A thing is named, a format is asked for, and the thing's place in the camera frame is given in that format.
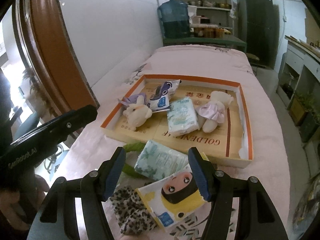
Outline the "left hand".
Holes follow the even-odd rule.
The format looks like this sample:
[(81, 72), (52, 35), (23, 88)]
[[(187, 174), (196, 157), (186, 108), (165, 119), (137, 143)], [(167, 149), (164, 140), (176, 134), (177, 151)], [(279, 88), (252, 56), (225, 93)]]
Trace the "left hand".
[[(36, 198), (35, 204), (31, 206), (39, 210), (44, 198), (46, 197), (46, 192), (50, 190), (49, 185), (46, 180), (39, 176), (35, 175), (36, 182)], [(7, 222), (13, 227), (15, 230), (19, 231), (27, 231), (30, 229), (30, 225), (25, 223), (22, 220), (22, 216), (25, 215), (24, 210), (19, 204), (20, 201), (20, 192), (2, 190), (1, 191), (1, 213), (6, 218)]]

